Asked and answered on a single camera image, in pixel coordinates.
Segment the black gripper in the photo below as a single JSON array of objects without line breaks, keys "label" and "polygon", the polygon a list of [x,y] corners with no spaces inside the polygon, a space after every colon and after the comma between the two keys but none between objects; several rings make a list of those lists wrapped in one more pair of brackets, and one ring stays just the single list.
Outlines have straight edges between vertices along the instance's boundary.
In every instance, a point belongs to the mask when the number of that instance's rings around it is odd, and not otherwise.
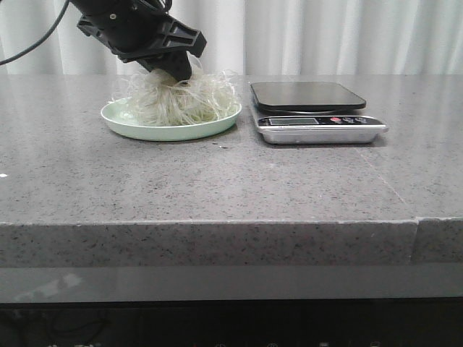
[{"label": "black gripper", "polygon": [[199,57],[204,35],[169,14],[171,1],[73,1],[82,16],[77,27],[96,38],[123,62],[147,71],[160,69],[176,81],[188,80],[187,53]]}]

